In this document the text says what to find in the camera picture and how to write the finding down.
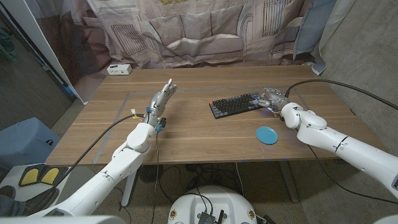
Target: blue coaster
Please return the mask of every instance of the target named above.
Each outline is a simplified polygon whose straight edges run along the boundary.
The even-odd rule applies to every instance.
[[[256,136],[264,144],[274,144],[278,141],[278,134],[270,127],[260,127],[256,131]]]

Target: cable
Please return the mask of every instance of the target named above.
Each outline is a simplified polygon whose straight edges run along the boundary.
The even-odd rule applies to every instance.
[[[201,168],[203,169],[203,172],[213,172],[213,171],[217,171],[217,172],[223,172],[225,177],[228,177],[229,179],[233,180],[235,183],[235,190],[237,192],[241,191],[242,188],[240,188],[240,185],[238,183],[238,181],[236,181],[236,179],[239,179],[238,175],[236,175],[236,173],[231,172],[229,170],[223,170],[223,169],[214,169],[214,168]]]
[[[111,129],[113,128],[115,125],[119,124],[120,122],[124,121],[125,119],[128,118],[132,118],[133,116],[135,116],[137,114],[132,114],[129,116],[126,116],[120,120],[118,120],[117,122],[111,124],[104,132],[102,132],[102,134],[89,146],[88,149],[86,149],[86,151],[79,157],[79,159],[77,159],[77,161],[71,166],[71,168],[68,169],[68,171],[63,175],[63,177],[56,183],[54,184],[49,192],[43,197],[43,200],[49,196],[51,194],[51,192],[53,190],[55,190],[55,188],[70,174],[70,172],[77,166],[77,164],[86,156],[86,154],[95,146],[95,144],[97,144],[97,142]]]
[[[308,145],[308,146],[309,146],[309,148],[311,149],[311,151],[312,151],[313,155],[315,156],[315,158],[317,158],[317,161],[318,161],[319,165],[321,166],[323,172],[324,172],[324,173],[326,174],[326,176],[327,176],[331,181],[333,181],[337,186],[341,187],[342,189],[344,189],[344,190],[346,190],[346,191],[348,191],[349,193],[352,193],[352,194],[356,194],[356,195],[359,195],[359,196],[362,196],[362,197],[366,197],[366,198],[371,198],[371,199],[374,199],[374,200],[380,200],[380,201],[383,201],[383,202],[394,203],[394,204],[397,204],[397,205],[398,205],[398,202],[394,202],[394,201],[392,201],[392,200],[387,200],[387,199],[383,199],[383,198],[373,197],[373,196],[369,196],[369,195],[364,195],[364,194],[361,194],[361,193],[354,192],[354,191],[352,191],[352,190],[348,190],[347,188],[341,186],[337,181],[335,181],[333,178],[330,177],[330,175],[326,172],[325,168],[323,167],[323,165],[322,165],[321,162],[319,161],[318,156],[315,154],[315,152],[313,151],[313,149],[311,148],[311,146],[310,146],[310,145]]]
[[[122,194],[122,196],[123,196],[123,191],[122,191],[122,189],[120,189],[119,187],[114,187],[113,189],[118,189],[118,190],[120,191],[120,193]],[[119,212],[120,212],[121,209],[123,208],[123,209],[127,212],[127,214],[129,215],[130,224],[131,224],[132,218],[131,218],[131,214],[130,214],[129,210],[127,210],[125,207],[123,207],[121,202],[119,202],[119,206],[120,206],[120,207],[119,207]]]
[[[187,191],[187,190],[185,190],[185,187],[184,187],[183,184],[182,184],[182,181],[181,181],[181,169],[180,169],[179,167],[177,167],[177,166],[171,166],[171,167],[167,168],[166,170],[164,170],[163,173],[162,173],[162,175],[160,175],[160,177],[159,177],[159,187],[160,187],[161,191],[163,192],[163,194],[167,197],[167,199],[168,199],[171,203],[174,203],[173,200],[166,194],[166,192],[163,190],[163,187],[162,187],[162,177],[163,177],[163,174],[165,174],[166,171],[168,171],[168,170],[171,169],[171,168],[176,168],[176,169],[178,169],[178,176],[179,176],[179,179],[180,179],[181,187],[182,187],[182,189],[184,189],[184,191]]]
[[[121,202],[119,202],[119,204],[120,204],[120,208],[123,208],[123,209],[124,209],[124,211],[126,211],[126,212],[127,212],[127,214],[129,215],[129,218],[130,218],[130,224],[131,224],[132,218],[131,218],[131,214],[130,214],[129,210],[127,210],[125,207],[123,207]]]
[[[370,92],[368,92],[368,91],[362,90],[362,89],[357,88],[357,87],[355,87],[355,86],[351,86],[351,85],[347,85],[347,84],[344,84],[344,83],[340,83],[340,82],[336,82],[336,81],[331,81],[331,80],[318,80],[318,79],[316,79],[316,80],[305,80],[305,81],[302,81],[302,82],[298,82],[298,83],[296,83],[296,84],[293,84],[292,86],[290,86],[290,87],[287,89],[286,94],[285,94],[285,97],[286,97],[286,98],[289,97],[290,90],[291,90],[293,87],[295,87],[295,86],[297,86],[297,85],[301,85],[301,84],[303,84],[303,83],[310,83],[310,82],[326,82],[326,83],[332,83],[332,84],[335,84],[335,85],[341,85],[341,86],[350,88],[350,89],[352,89],[352,90],[356,90],[356,91],[358,91],[358,92],[364,93],[365,95],[368,95],[368,96],[370,96],[370,97],[372,97],[372,98],[374,98],[374,99],[376,99],[376,100],[378,100],[378,101],[380,101],[380,102],[382,102],[382,103],[384,103],[384,104],[387,104],[387,105],[389,105],[390,107],[392,107],[392,108],[398,110],[398,106],[397,106],[397,105],[394,105],[393,103],[390,103],[390,102],[388,102],[387,100],[384,100],[384,99],[382,99],[382,98],[380,98],[380,97],[378,97],[378,96],[376,96],[376,95],[373,95],[372,93],[370,93]],[[394,201],[392,201],[392,200],[387,200],[387,199],[383,199],[383,198],[378,198],[378,197],[373,197],[373,196],[369,196],[369,195],[364,195],[364,194],[361,194],[361,193],[354,192],[354,191],[352,191],[352,190],[348,190],[347,188],[343,187],[343,186],[340,185],[337,181],[335,181],[333,178],[331,178],[331,176],[326,172],[325,168],[323,167],[323,165],[322,165],[321,162],[319,161],[318,156],[315,154],[315,152],[313,151],[313,149],[311,148],[311,146],[308,145],[308,144],[307,144],[307,146],[311,149],[311,151],[312,151],[313,155],[315,156],[315,158],[317,158],[317,161],[318,161],[320,167],[322,168],[323,172],[324,172],[324,173],[326,174],[326,176],[327,176],[333,183],[335,183],[337,186],[339,186],[339,187],[341,187],[342,189],[346,190],[347,192],[352,193],[352,194],[355,194],[355,195],[359,195],[359,196],[362,196],[362,197],[366,197],[366,198],[370,198],[370,199],[374,199],[374,200],[380,200],[380,201],[383,201],[383,202],[389,202],[389,203],[393,203],[393,204],[397,204],[397,205],[398,205],[398,202],[394,202]]]
[[[267,220],[266,220],[265,218],[262,218],[261,216],[259,216],[259,215],[257,215],[257,214],[256,214],[256,217],[259,218],[259,219],[261,219],[262,221],[265,221],[265,223],[267,223]]]
[[[242,184],[242,179],[241,179],[241,175],[239,174],[239,170],[238,170],[238,163],[236,163],[236,172],[238,173],[238,177],[239,177],[239,181],[241,183],[241,188],[242,188],[242,196],[244,197],[244,192],[243,192],[243,184]]]
[[[158,144],[157,144],[157,136],[158,135],[159,135],[159,132],[156,133],[157,171],[156,171],[156,181],[155,181],[154,209],[153,209],[153,212],[152,212],[152,221],[151,221],[152,224],[153,224],[154,218],[155,218],[156,187],[157,187],[157,179],[159,177],[159,147],[158,147]]]
[[[199,188],[198,188],[198,187],[197,187],[197,191],[198,191],[198,194],[200,195],[201,200],[202,200],[203,203],[205,204],[205,213],[207,213],[207,205],[206,205],[205,199],[203,199],[203,196],[200,194]]]
[[[362,89],[360,89],[360,88],[358,88],[358,87],[351,86],[351,85],[347,85],[347,84],[344,84],[344,83],[340,83],[340,82],[336,82],[336,81],[331,81],[331,80],[323,80],[323,79],[305,80],[305,81],[302,81],[302,82],[298,82],[298,83],[296,83],[296,84],[293,84],[292,86],[290,86],[290,87],[286,90],[285,97],[286,97],[286,98],[289,97],[290,90],[291,90],[293,87],[295,87],[295,86],[297,86],[297,85],[304,84],[304,83],[309,83],[309,82],[327,82],[327,83],[332,83],[332,84],[335,84],[335,85],[341,85],[341,86],[350,88],[350,89],[352,89],[352,90],[356,90],[356,91],[358,91],[358,92],[364,93],[364,94],[366,94],[366,95],[368,95],[368,96],[370,96],[370,97],[372,97],[372,98],[374,98],[374,99],[376,99],[376,100],[378,100],[378,101],[380,101],[380,102],[382,102],[382,103],[384,103],[384,104],[389,105],[390,107],[394,108],[395,110],[398,110],[398,106],[397,106],[397,105],[395,105],[395,104],[393,104],[393,103],[391,103],[391,102],[389,102],[389,101],[387,101],[387,100],[385,100],[385,99],[383,99],[383,98],[380,98],[380,97],[378,97],[378,96],[376,96],[376,95],[373,95],[372,93],[370,93],[370,92],[368,92],[368,91],[365,91],[365,90],[362,90]]]
[[[195,194],[195,193],[186,193],[186,194],[183,194],[183,195],[197,195],[197,196],[204,197],[205,199],[207,199],[207,201],[209,201],[209,203],[210,203],[210,205],[211,205],[211,212],[210,212],[210,215],[213,214],[213,204],[211,203],[210,199],[208,199],[206,196],[204,196],[204,195],[199,195],[199,194]]]

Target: robotic arm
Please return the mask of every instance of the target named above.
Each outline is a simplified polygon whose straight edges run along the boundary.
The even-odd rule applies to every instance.
[[[398,157],[329,128],[325,119],[313,111],[304,111],[278,90],[268,88],[260,97],[252,104],[273,106],[288,128],[298,128],[298,140],[336,154],[378,180],[398,198]]]
[[[127,140],[115,150],[111,162],[104,169],[64,202],[37,212],[31,217],[91,215],[116,184],[141,166],[143,154],[149,152],[150,149],[148,138],[154,136],[156,127],[159,131],[160,116],[164,112],[167,101],[176,90],[177,86],[172,85],[170,79],[153,97],[144,122],[139,123]]]

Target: black cable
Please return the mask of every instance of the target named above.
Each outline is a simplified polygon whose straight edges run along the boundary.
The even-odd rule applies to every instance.
[[[201,168],[203,169],[203,172],[213,172],[213,171],[217,171],[217,172],[223,172],[224,176],[228,177],[229,179],[233,180],[235,183],[235,189],[237,190],[237,192],[240,191],[240,194],[243,195],[240,185],[238,184],[238,181],[236,180],[238,178],[238,176],[236,175],[236,173],[231,172],[230,170],[223,170],[223,169],[214,169],[214,168]]]
[[[295,87],[295,86],[297,86],[297,85],[301,85],[301,84],[303,84],[303,83],[310,83],[310,82],[327,82],[327,83],[332,83],[332,84],[335,84],[335,85],[344,86],[344,87],[350,88],[350,89],[352,89],[352,90],[356,90],[356,91],[358,91],[358,92],[364,93],[364,94],[366,94],[366,95],[368,95],[368,96],[370,96],[370,97],[372,97],[372,98],[374,98],[374,99],[376,99],[376,100],[378,100],[378,101],[380,101],[380,102],[382,102],[382,103],[385,103],[385,104],[389,105],[390,107],[394,108],[395,110],[398,110],[398,106],[397,106],[397,105],[395,105],[395,104],[393,104],[393,103],[391,103],[391,102],[389,102],[389,101],[387,101],[387,100],[385,100],[385,99],[383,99],[383,98],[380,98],[380,97],[378,97],[378,96],[376,96],[376,95],[373,95],[372,93],[370,93],[370,92],[368,92],[368,91],[365,91],[365,90],[362,90],[362,89],[360,89],[360,88],[358,88],[358,87],[351,86],[351,85],[347,85],[347,84],[344,84],[344,83],[340,83],[340,82],[336,82],[336,81],[331,81],[331,80],[324,80],[324,79],[305,80],[305,81],[302,81],[302,82],[298,82],[298,83],[296,83],[296,84],[293,84],[292,86],[290,86],[290,87],[286,90],[285,97],[286,97],[286,98],[289,97],[290,90],[291,90],[293,87]]]
[[[392,108],[398,110],[398,106],[397,106],[397,105],[395,105],[395,104],[393,104],[393,103],[390,103],[390,102],[388,102],[387,100],[382,99],[382,98],[380,98],[380,97],[378,97],[378,96],[376,96],[376,95],[373,95],[372,93],[370,93],[370,92],[368,92],[368,91],[362,90],[362,89],[357,88],[357,87],[355,87],[355,86],[351,86],[351,85],[347,85],[347,84],[344,84],[344,83],[340,83],[340,82],[336,82],[336,81],[331,81],[331,80],[316,79],[316,80],[305,80],[305,81],[302,81],[302,82],[298,82],[298,83],[296,83],[296,84],[293,84],[292,86],[290,86],[290,87],[287,89],[286,94],[285,94],[285,97],[286,97],[286,98],[289,97],[290,90],[291,90],[293,87],[295,87],[295,86],[297,86],[297,85],[301,85],[301,84],[303,84],[303,83],[310,83],[310,82],[326,82],[326,83],[332,83],[332,84],[335,84],[335,85],[344,86],[344,87],[350,88],[350,89],[352,89],[352,90],[356,90],[356,91],[358,91],[358,92],[364,93],[365,95],[368,95],[368,96],[370,96],[370,97],[372,97],[372,98],[374,98],[374,99],[376,99],[376,100],[378,100],[378,101],[380,101],[380,102],[382,102],[382,103],[384,103],[384,104],[387,104],[387,105],[389,105],[390,107],[392,107]],[[318,161],[320,167],[322,168],[323,172],[324,172],[324,173],[326,174],[326,176],[327,176],[333,183],[335,183],[337,186],[339,186],[339,187],[341,187],[342,189],[346,190],[347,192],[352,193],[352,194],[355,194],[355,195],[359,195],[359,196],[362,196],[362,197],[366,197],[366,198],[370,198],[370,199],[374,199],[374,200],[380,200],[380,201],[383,201],[383,202],[389,202],[389,203],[393,203],[393,204],[397,204],[397,205],[398,205],[398,202],[394,202],[394,201],[392,201],[392,200],[387,200],[387,199],[383,199],[383,198],[378,198],[378,197],[373,197],[373,196],[369,196],[369,195],[364,195],[364,194],[361,194],[361,193],[354,192],[354,191],[352,191],[352,190],[348,190],[347,188],[343,187],[343,186],[340,185],[337,181],[335,181],[333,178],[331,178],[331,176],[326,172],[325,168],[323,167],[323,165],[322,165],[321,162],[319,161],[318,156],[315,154],[315,152],[313,151],[313,149],[311,148],[311,146],[308,145],[308,147],[311,149],[311,151],[312,151],[313,155],[315,156],[315,158],[317,158],[317,161]]]
[[[123,191],[122,191],[122,189],[120,189],[119,187],[114,187],[113,189],[118,189],[118,190],[120,191],[120,193],[122,194],[122,196],[123,196]],[[125,207],[123,207],[123,206],[122,206],[122,203],[119,202],[119,212],[122,210],[122,208],[123,208],[124,211],[126,211],[127,214],[129,215],[129,218],[130,218],[130,222],[129,222],[129,223],[131,224],[132,218],[131,218],[131,214],[130,214],[129,210],[127,210]]]
[[[324,172],[324,173],[326,174],[326,176],[327,176],[331,181],[333,181],[333,183],[335,183],[337,186],[339,186],[339,187],[341,187],[342,189],[348,191],[349,193],[356,194],[356,195],[359,195],[359,196],[362,196],[362,197],[371,198],[371,199],[374,199],[374,200],[380,200],[380,201],[383,201],[383,202],[389,202],[389,203],[398,204],[398,202],[394,202],[394,201],[392,201],[392,200],[387,200],[387,199],[383,199],[383,198],[378,198],[378,197],[373,197],[373,196],[369,196],[369,195],[364,195],[364,194],[361,194],[361,193],[354,192],[354,191],[352,191],[352,190],[348,190],[347,188],[341,186],[337,181],[335,181],[333,178],[330,177],[330,175],[326,172],[325,168],[323,167],[323,165],[322,165],[321,162],[319,161],[318,156],[315,154],[315,152],[313,151],[313,149],[311,148],[311,146],[310,146],[310,145],[308,145],[308,146],[309,146],[309,148],[311,149],[311,151],[312,151],[313,155],[315,156],[315,158],[317,158],[317,161],[318,161],[319,165],[321,166],[323,172]]]
[[[152,224],[154,223],[154,218],[155,218],[156,187],[157,187],[157,179],[159,177],[159,147],[157,145],[157,136],[158,135],[159,135],[159,132],[156,133],[157,170],[156,170],[155,193],[154,193],[154,209],[152,211],[152,221],[151,221]]]
[[[163,174],[164,174],[167,170],[169,170],[169,169],[171,169],[171,168],[176,168],[176,169],[178,169],[178,176],[179,176],[179,179],[180,179],[180,185],[181,185],[182,189],[184,189],[184,191],[187,191],[187,190],[185,189],[184,185],[182,184],[182,181],[181,181],[181,169],[180,169],[179,167],[177,167],[177,166],[170,166],[170,167],[168,167],[166,170],[163,171]]]
[[[54,184],[49,192],[43,197],[43,200],[48,197],[51,192],[53,190],[55,190],[55,188],[70,174],[70,172],[77,166],[77,164],[86,156],[86,154],[95,146],[95,144],[97,144],[97,142],[111,129],[113,128],[115,125],[119,124],[120,122],[124,121],[125,119],[128,118],[132,118],[133,116],[135,116],[135,114],[126,116],[120,120],[118,120],[117,122],[113,123],[112,125],[110,125],[104,132],[102,132],[102,134],[89,146],[88,149],[86,149],[86,151],[79,157],[79,159],[77,159],[77,161],[71,166],[71,168],[68,169],[68,171],[63,175],[63,177],[56,183]]]
[[[173,200],[172,200],[172,199],[166,194],[166,192],[163,190],[162,183],[161,183],[160,180],[159,180],[159,187],[160,187],[161,191],[163,192],[163,194],[167,197],[167,199],[168,199],[171,203],[174,203]]]
[[[200,195],[201,200],[205,204],[205,213],[207,214],[207,205],[206,205],[205,199],[203,199],[203,196],[200,194],[198,187],[197,187],[197,191],[198,191],[198,194]]]
[[[131,218],[131,214],[130,214],[129,210],[127,210],[125,207],[123,207],[121,202],[119,202],[119,205],[120,205],[120,208],[123,208],[123,209],[124,209],[124,211],[126,211],[126,212],[127,212],[127,214],[129,215],[129,218],[130,218],[130,224],[131,224],[131,222],[132,222],[132,218]]]
[[[211,205],[211,212],[210,212],[210,215],[213,214],[213,204],[211,203],[210,199],[208,199],[206,196],[200,195],[200,194],[195,194],[195,193],[186,193],[186,194],[183,194],[183,195],[197,195],[197,196],[204,197],[205,199],[207,199],[207,201],[209,201],[209,203],[210,203],[210,205]]]

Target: keyboard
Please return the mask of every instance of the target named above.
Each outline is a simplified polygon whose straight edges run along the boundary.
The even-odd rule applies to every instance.
[[[259,105],[252,105],[249,101],[258,100],[260,93],[246,93],[240,96],[216,100],[209,103],[211,111],[216,119],[224,118],[234,114],[252,111],[262,108]]]

